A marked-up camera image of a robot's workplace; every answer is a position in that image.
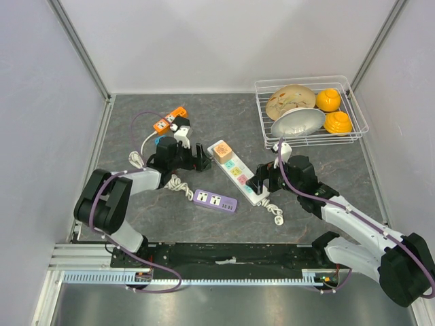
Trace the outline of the white multicolour power strip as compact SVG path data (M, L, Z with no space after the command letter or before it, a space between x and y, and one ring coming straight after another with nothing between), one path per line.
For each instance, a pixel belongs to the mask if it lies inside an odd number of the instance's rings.
M269 192L266 190L261 195L256 195L251 188L249 188L245 183L248 179L253 177L254 173L249 169L249 167L238 157L238 155L233 151L232 158L225 164L220 164L213 157L213 147L223 140L219 140L216 143L210 145L207 148L207 152L213 158L214 162L219 168L224 172L224 174L233 182L237 189L243 194L243 196L249 201L252 206L260 206L261 202L269 196Z

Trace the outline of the beige cube socket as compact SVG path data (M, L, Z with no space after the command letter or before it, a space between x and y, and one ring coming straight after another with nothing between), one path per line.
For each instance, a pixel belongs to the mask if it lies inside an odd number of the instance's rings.
M225 141L222 141L213 147L213 157L220 164L225 164L232 158L232 155L232 148Z

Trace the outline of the black cube socket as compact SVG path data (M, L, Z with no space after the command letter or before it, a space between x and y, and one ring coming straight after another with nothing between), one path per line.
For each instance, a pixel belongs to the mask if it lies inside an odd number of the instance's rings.
M176 116L175 119L173 120L172 127L179 129L181 127L190 127L190 121L188 118L182 117L180 115Z

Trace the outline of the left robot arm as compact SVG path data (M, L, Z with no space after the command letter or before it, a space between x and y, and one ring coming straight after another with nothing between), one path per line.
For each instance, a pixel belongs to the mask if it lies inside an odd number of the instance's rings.
M126 249L125 258L134 267L144 266L149 259L148 240L126 221L130 197L164 188L175 180L176 170L203 172L210 168L211 158L200 143L193 153L192 149L183 147L181 141L165 137L143 168L118 173L94 170L75 204L73 216Z

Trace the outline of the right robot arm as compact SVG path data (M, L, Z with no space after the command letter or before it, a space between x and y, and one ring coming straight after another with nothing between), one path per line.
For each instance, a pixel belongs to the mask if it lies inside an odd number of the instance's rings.
M359 272L402 307L420 297L434 297L434 260L426 241L416 233L405 236L394 231L356 209L318 180L308 157L261 164L246 184L257 195L264 189L292 192L306 212L352 237L349 242L336 232L326 232L314 240L311 259L316 266L334 263Z

